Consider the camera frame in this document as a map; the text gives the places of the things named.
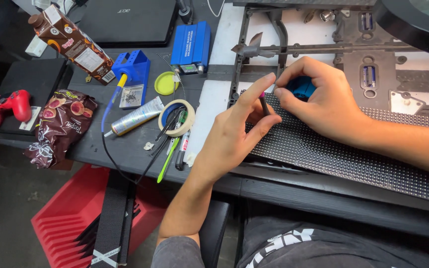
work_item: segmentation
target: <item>red plastic crate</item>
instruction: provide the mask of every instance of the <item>red plastic crate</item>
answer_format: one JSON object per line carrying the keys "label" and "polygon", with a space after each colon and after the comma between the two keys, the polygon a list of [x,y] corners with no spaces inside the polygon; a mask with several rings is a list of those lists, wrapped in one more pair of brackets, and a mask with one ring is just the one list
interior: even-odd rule
{"label": "red plastic crate", "polygon": [[[52,268],[86,268],[74,239],[100,214],[109,168],[84,165],[31,219]],[[140,181],[135,197],[140,213],[132,221],[129,254],[160,224],[167,203],[149,179]]]}

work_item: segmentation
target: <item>yellow lid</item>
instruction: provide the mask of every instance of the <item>yellow lid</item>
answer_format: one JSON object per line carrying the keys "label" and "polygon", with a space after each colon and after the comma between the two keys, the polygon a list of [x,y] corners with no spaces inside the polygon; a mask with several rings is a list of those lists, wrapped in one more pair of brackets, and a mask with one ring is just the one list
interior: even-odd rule
{"label": "yellow lid", "polygon": [[[155,91],[158,94],[164,96],[170,95],[173,93],[173,76],[175,75],[172,71],[166,71],[163,74],[159,75],[155,80]],[[178,88],[179,82],[176,82],[175,90]]]}

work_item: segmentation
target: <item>red game controller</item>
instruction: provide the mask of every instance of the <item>red game controller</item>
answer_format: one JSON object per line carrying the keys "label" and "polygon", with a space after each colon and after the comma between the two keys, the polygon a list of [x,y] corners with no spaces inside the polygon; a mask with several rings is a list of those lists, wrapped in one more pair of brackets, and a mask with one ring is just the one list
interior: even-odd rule
{"label": "red game controller", "polygon": [[19,121],[29,121],[32,116],[31,106],[29,106],[30,97],[26,90],[0,95],[0,125],[3,122],[3,113],[9,109],[12,109],[15,118]]}

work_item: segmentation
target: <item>brown snack bag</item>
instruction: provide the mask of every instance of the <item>brown snack bag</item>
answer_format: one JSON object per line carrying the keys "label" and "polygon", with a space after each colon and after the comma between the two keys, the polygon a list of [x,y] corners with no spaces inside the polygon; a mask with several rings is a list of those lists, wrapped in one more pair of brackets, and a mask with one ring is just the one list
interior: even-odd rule
{"label": "brown snack bag", "polygon": [[56,6],[51,5],[39,15],[32,15],[28,23],[34,27],[39,39],[101,84],[107,85],[115,77],[113,60]]}
{"label": "brown snack bag", "polygon": [[95,108],[97,103],[89,95],[69,89],[56,90],[39,113],[36,125],[39,142],[30,145],[24,154],[38,168],[50,168],[64,160],[69,146],[79,141],[89,128]]}

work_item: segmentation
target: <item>black desk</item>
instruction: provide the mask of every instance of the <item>black desk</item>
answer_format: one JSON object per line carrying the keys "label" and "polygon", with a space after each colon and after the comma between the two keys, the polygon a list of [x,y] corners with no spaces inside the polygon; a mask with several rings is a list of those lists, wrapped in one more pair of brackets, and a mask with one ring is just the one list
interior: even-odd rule
{"label": "black desk", "polygon": [[[211,0],[214,10],[219,10],[221,0]],[[215,18],[209,11],[205,1],[194,1],[197,20],[206,20],[211,26],[211,44],[213,46],[219,18]],[[83,7],[71,13],[71,19],[80,19]],[[157,96],[153,84],[159,74],[169,71],[168,64],[160,56],[169,60],[173,47],[173,38],[166,48],[143,48],[142,51],[151,60],[149,82],[147,86],[147,99]],[[110,57],[116,58],[119,53],[131,52],[133,49],[106,49]],[[55,52],[48,48],[43,58],[53,58]],[[196,109],[201,94],[203,83],[208,77],[210,80],[229,81],[232,77],[232,66],[215,65],[208,68],[208,74],[189,75],[182,77],[186,89],[186,100]],[[268,71],[252,71],[246,74],[244,82],[252,82],[267,74]],[[105,154],[102,141],[100,124],[107,102],[116,87],[117,82],[112,81],[108,86],[101,86],[92,79],[85,82],[87,74],[79,68],[74,68],[74,75],[69,85],[70,89],[77,90],[95,97],[99,106],[93,115],[92,125],[85,136],[73,146],[67,154],[69,159],[90,163],[98,166],[114,168],[110,159]],[[182,98],[182,88],[176,91],[177,98]],[[161,96],[164,104],[173,97]],[[119,108],[113,108],[107,117],[105,129],[110,123],[127,114]],[[153,142],[160,132],[156,120],[135,128],[121,137],[109,137],[108,150],[120,168],[127,172],[140,174],[151,160],[152,151],[145,151],[146,142]],[[25,148],[27,143],[9,140],[0,140],[0,143]],[[165,157],[159,156],[147,175],[157,177],[165,161]],[[174,161],[167,169],[165,180],[183,183],[190,172],[175,169]],[[386,228],[401,230],[429,236],[429,201],[420,198],[388,191],[375,186],[362,184],[336,177],[298,173],[284,174],[280,172],[266,172],[262,169],[249,169],[248,175],[227,174],[214,186],[215,191],[245,198],[257,199],[271,204],[300,210],[337,216],[358,222],[373,224]]]}

